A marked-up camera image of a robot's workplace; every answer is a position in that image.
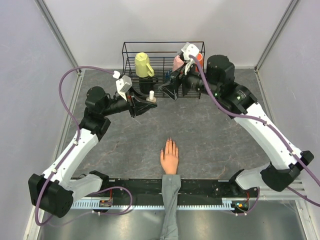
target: wire basket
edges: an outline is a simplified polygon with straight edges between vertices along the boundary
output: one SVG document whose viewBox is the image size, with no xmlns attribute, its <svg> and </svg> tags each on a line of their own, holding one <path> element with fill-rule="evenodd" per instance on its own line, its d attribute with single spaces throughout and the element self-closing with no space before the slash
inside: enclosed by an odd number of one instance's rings
<svg viewBox="0 0 320 240">
<path fill-rule="evenodd" d="M 200 53 L 205 59 L 206 49 L 203 41 L 189 41 L 189 43 L 196 45 Z M 170 79 L 170 74 L 174 65 L 174 58 L 186 41 L 125 41 L 122 46 L 122 60 L 123 68 L 122 74 L 131 78 L 132 86 L 145 92 L 146 89 L 154 91 L 154 96 L 158 98 L 168 98 L 168 96 L 159 90 L 159 86 Z M 144 52 L 149 56 L 150 65 L 154 70 L 154 77 L 139 78 L 135 70 L 136 54 Z M 182 97 L 182 86 L 178 89 L 179 97 Z M 200 92 L 190 90 L 185 98 L 199 98 Z"/>
</svg>

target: small white bottle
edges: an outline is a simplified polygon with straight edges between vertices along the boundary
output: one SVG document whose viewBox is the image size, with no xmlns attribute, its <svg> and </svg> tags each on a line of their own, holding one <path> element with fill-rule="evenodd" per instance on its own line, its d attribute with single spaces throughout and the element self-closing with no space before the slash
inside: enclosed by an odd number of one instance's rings
<svg viewBox="0 0 320 240">
<path fill-rule="evenodd" d="M 149 102 L 152 102 L 152 103 L 156 103 L 157 99 L 155 97 L 155 92 L 151 90 L 149 92 L 149 97 L 147 97 L 146 100 L 149 101 Z"/>
</svg>

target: hand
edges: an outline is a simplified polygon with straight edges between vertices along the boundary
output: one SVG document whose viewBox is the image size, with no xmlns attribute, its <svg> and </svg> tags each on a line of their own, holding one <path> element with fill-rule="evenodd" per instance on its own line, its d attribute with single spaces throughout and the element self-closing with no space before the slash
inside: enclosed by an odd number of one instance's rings
<svg viewBox="0 0 320 240">
<path fill-rule="evenodd" d="M 165 174 L 177 174 L 179 150 L 171 138 L 166 141 L 165 150 L 161 149 L 160 162 Z"/>
</svg>

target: speckled gray surface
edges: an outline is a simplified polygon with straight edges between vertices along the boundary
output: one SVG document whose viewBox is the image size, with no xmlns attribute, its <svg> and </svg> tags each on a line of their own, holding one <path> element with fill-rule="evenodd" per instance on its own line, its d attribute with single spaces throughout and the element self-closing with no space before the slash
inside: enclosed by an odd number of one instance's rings
<svg viewBox="0 0 320 240">
<path fill-rule="evenodd" d="M 84 74 L 74 115 L 80 121 L 86 93 L 101 86 L 116 91 L 111 75 L 94 70 Z M 236 69 L 235 81 L 248 87 L 263 106 L 253 69 Z M 228 179 L 240 169 L 267 163 L 268 157 L 235 121 L 220 112 L 212 100 L 158 98 L 158 107 L 131 118 L 129 112 L 109 116 L 111 125 L 102 140 L 88 153 L 74 176 L 97 170 L 111 178 L 160 178 L 160 150 L 172 137 L 179 147 L 178 173 L 188 179 Z M 75 133 L 71 125 L 70 140 Z"/>
</svg>

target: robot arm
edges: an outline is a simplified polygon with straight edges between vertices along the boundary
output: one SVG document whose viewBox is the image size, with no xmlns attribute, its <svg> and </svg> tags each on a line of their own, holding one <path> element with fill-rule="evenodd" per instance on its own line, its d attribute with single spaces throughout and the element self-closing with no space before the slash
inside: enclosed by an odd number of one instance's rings
<svg viewBox="0 0 320 240">
<path fill-rule="evenodd" d="M 76 181 L 71 181 L 71 178 L 84 157 L 107 132 L 111 124 L 107 116 L 128 110 L 134 118 L 157 107 L 155 102 L 147 100 L 148 95 L 132 88 L 128 76 L 124 75 L 118 79 L 116 87 L 119 96 L 113 98 L 99 86 L 87 92 L 84 117 L 79 125 L 80 139 L 75 143 L 76 134 L 58 159 L 42 175 L 33 174 L 28 181 L 33 205 L 36 205 L 40 191 L 52 173 L 54 175 L 41 198 L 40 208 L 59 218 L 67 214 L 73 202 L 99 191 L 103 181 L 108 180 L 108 176 L 97 171 L 92 171 Z M 72 146 L 74 148 L 61 163 Z"/>
<path fill-rule="evenodd" d="M 186 62 L 186 65 L 184 66 L 185 75 L 187 75 L 191 66 L 195 63 L 195 61 L 189 56 L 192 55 L 194 57 L 197 57 L 199 52 L 199 48 L 197 48 L 194 44 L 190 44 L 189 42 L 187 42 L 181 49 L 180 58 L 182 61 Z"/>
<path fill-rule="evenodd" d="M 196 66 L 193 65 L 189 68 L 186 74 L 188 60 L 185 62 L 185 65 L 172 72 L 168 82 L 159 87 L 160 90 L 174 100 L 178 98 L 178 88 L 180 85 L 182 85 L 183 96 L 187 95 L 191 89 L 208 94 L 200 73 L 195 71 Z M 213 55 L 208 58 L 206 79 L 211 93 L 218 103 L 231 113 L 262 119 L 268 125 L 278 130 L 267 117 L 257 98 L 250 90 L 234 82 L 234 72 L 235 66 L 226 56 Z M 270 159 L 270 163 L 261 167 L 251 170 L 240 170 L 231 178 L 232 184 L 235 184 L 241 190 L 268 186 L 278 192 L 288 187 L 300 174 L 303 167 L 287 150 L 286 146 L 279 139 L 279 136 L 267 124 L 262 124 L 252 118 L 230 117 L 249 132 Z M 289 142 L 280 131 L 279 134 L 305 165 L 308 165 L 313 160 L 314 156 L 310 151 L 301 151 Z"/>
</svg>

